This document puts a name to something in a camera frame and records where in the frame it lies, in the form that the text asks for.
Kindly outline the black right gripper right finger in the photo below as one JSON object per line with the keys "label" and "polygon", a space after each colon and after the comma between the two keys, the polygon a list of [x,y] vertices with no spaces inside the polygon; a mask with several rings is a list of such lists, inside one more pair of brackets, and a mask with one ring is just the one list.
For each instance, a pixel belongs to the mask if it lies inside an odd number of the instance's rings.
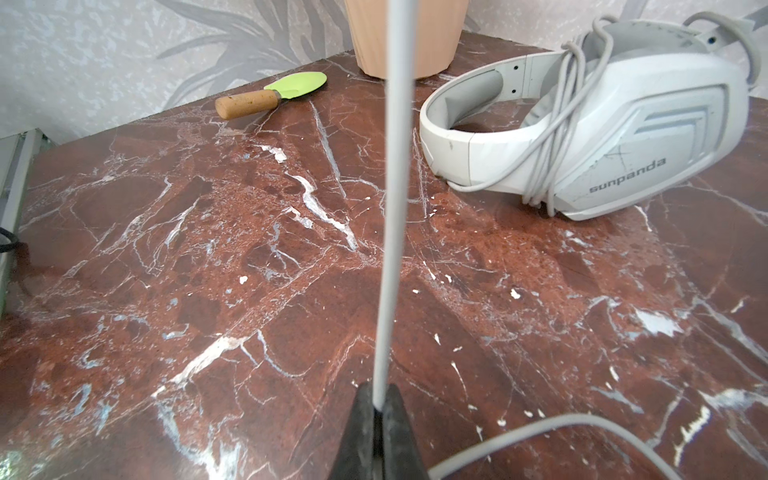
{"label": "black right gripper right finger", "polygon": [[429,478],[399,388],[390,384],[380,417],[380,458],[387,480]]}

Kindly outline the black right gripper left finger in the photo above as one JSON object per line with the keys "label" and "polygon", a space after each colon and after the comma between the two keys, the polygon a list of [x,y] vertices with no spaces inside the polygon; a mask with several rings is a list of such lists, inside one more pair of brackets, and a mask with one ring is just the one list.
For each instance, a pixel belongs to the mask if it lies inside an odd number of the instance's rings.
{"label": "black right gripper left finger", "polygon": [[357,388],[328,480],[373,478],[374,431],[372,387],[363,383]]}

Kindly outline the white headphones pair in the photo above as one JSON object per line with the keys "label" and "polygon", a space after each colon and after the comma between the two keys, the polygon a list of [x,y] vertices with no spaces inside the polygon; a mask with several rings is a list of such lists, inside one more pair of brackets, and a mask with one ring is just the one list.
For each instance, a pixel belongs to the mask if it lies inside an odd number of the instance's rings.
{"label": "white headphones pair", "polygon": [[560,52],[451,80],[420,112],[431,170],[454,190],[515,194],[577,221],[690,179],[741,140],[767,12],[696,19],[712,29],[603,16]]}

